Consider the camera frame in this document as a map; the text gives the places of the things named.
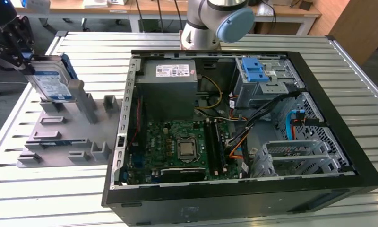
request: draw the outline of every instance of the wooden desk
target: wooden desk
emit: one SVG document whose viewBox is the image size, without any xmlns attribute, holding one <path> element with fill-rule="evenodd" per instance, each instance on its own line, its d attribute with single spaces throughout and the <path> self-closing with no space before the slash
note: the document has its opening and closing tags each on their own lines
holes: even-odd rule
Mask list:
<svg viewBox="0 0 378 227">
<path fill-rule="evenodd" d="M 29 17 L 55 17 L 55 18 L 111 18 L 118 19 L 119 15 L 127 15 L 130 12 L 130 2 L 126 5 L 109 4 L 107 8 L 83 9 L 82 0 L 50 0 L 50 14 L 37 14 L 25 9 L 19 0 L 11 0 L 11 4 L 19 15 Z"/>
<path fill-rule="evenodd" d="M 138 0 L 139 5 L 139 11 L 142 15 L 142 19 L 159 19 L 158 15 L 158 5 L 157 1 L 150 0 Z M 183 2 L 177 3 L 178 11 L 182 16 L 182 20 L 186 20 L 186 12 L 187 12 L 187 5 Z M 173 1 L 167 0 L 159 0 L 159 8 L 161 8 L 161 14 L 162 19 L 166 20 L 177 20 L 177 8 Z M 251 7 L 253 12 L 257 14 L 258 12 L 258 6 Z M 297 31 L 297 35 L 307 35 L 309 30 L 314 24 L 314 21 L 317 18 L 321 17 L 319 11 L 311 6 L 310 10 L 302 10 L 297 8 L 290 8 L 289 6 L 275 6 L 274 5 L 274 11 L 277 14 L 275 21 L 282 23 L 301 23 L 299 29 Z M 138 32 L 138 10 L 137 10 L 137 4 L 135 1 L 130 1 L 130 26 L 131 31 Z M 254 21 L 255 22 L 271 22 L 273 17 L 271 16 L 255 16 Z"/>
<path fill-rule="evenodd" d="M 130 0 L 130 14 L 138 14 L 135 1 Z M 157 14 L 158 15 L 158 6 L 157 1 L 150 0 L 138 0 L 139 11 L 142 14 Z M 181 15 L 186 15 L 187 5 L 185 2 L 178 2 L 178 11 Z M 289 6 L 273 6 L 274 11 L 278 17 L 321 17 L 321 13 L 314 6 L 310 10 L 306 11 L 298 8 L 290 8 Z M 159 0 L 159 8 L 162 15 L 177 15 L 177 8 L 173 1 Z M 258 6 L 250 7 L 253 12 L 257 14 Z"/>
<path fill-rule="evenodd" d="M 101 18 L 101 19 L 129 19 L 131 32 L 139 32 L 139 15 L 135 0 L 129 0 L 126 5 L 109 4 L 107 8 L 83 9 L 82 0 L 50 0 L 50 14 L 37 14 L 21 6 L 19 0 L 11 0 L 13 6 L 19 15 L 34 18 Z M 159 19 L 157 1 L 138 0 L 142 19 Z M 177 20 L 177 8 L 173 1 L 159 0 L 162 19 Z M 178 9 L 182 20 L 186 20 L 187 7 L 185 2 L 178 2 Z M 309 11 L 274 6 L 277 22 L 301 23 L 297 35 L 307 35 L 315 18 L 321 16 L 319 11 L 311 7 Z M 255 22 L 271 22 L 271 16 L 255 16 Z"/>
</svg>

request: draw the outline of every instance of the sticker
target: sticker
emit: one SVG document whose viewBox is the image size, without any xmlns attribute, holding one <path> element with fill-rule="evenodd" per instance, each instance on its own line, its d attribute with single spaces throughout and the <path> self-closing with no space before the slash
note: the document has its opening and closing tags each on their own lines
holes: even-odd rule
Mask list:
<svg viewBox="0 0 378 227">
<path fill-rule="evenodd" d="M 275 72 L 274 72 L 274 71 L 265 71 L 265 75 L 266 75 L 266 76 L 275 75 Z"/>
<path fill-rule="evenodd" d="M 249 166 L 245 164 L 245 162 L 242 162 L 241 168 L 242 168 L 243 171 L 247 173 Z"/>
<path fill-rule="evenodd" d="M 157 77 L 187 77 L 189 65 L 157 65 Z"/>
<path fill-rule="evenodd" d="M 109 13 L 126 13 L 125 10 L 109 10 Z"/>
<path fill-rule="evenodd" d="M 229 100 L 229 108 L 234 109 L 235 108 L 235 101 Z"/>
<path fill-rule="evenodd" d="M 67 86 L 65 85 L 65 81 L 61 81 L 58 72 L 37 71 L 33 77 L 46 97 L 50 97 L 54 100 L 71 99 Z"/>
</svg>

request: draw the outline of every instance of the metal table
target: metal table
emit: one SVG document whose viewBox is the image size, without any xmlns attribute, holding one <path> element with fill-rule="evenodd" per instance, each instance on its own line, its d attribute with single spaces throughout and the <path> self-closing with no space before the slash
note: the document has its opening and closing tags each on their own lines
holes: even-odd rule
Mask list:
<svg viewBox="0 0 378 227">
<path fill-rule="evenodd" d="M 335 41 L 325 37 L 249 35 L 225 50 L 301 52 L 378 171 L 378 88 Z M 122 97 L 131 49 L 178 49 L 177 34 L 82 33 L 55 36 L 46 54 L 65 52 L 85 90 Z M 41 107 L 26 86 L 0 131 L 0 226 L 125 226 L 101 207 L 106 166 L 14 166 Z M 378 227 L 378 189 L 315 213 L 190 223 L 190 226 Z"/>
</svg>

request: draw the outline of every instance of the ram slot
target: ram slot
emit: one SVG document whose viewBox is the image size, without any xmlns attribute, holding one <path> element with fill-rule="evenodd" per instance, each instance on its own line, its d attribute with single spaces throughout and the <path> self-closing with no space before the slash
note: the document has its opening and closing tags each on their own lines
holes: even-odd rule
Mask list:
<svg viewBox="0 0 378 227">
<path fill-rule="evenodd" d="M 223 172 L 223 163 L 221 161 L 221 149 L 219 149 L 219 135 L 214 122 L 205 122 L 203 134 L 205 144 L 207 151 L 209 170 L 211 175 L 218 175 Z"/>
</svg>

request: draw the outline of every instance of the white box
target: white box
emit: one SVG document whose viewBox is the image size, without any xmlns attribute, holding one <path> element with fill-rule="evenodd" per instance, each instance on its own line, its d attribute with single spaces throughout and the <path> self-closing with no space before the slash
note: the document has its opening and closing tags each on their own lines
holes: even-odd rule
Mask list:
<svg viewBox="0 0 378 227">
<path fill-rule="evenodd" d="M 125 5 L 127 0 L 107 0 L 109 4 Z"/>
<path fill-rule="evenodd" d="M 273 0 L 273 5 L 290 6 L 293 0 Z"/>
<path fill-rule="evenodd" d="M 106 0 L 83 0 L 82 6 L 83 6 L 83 9 L 106 8 L 107 7 L 107 1 Z"/>
</svg>

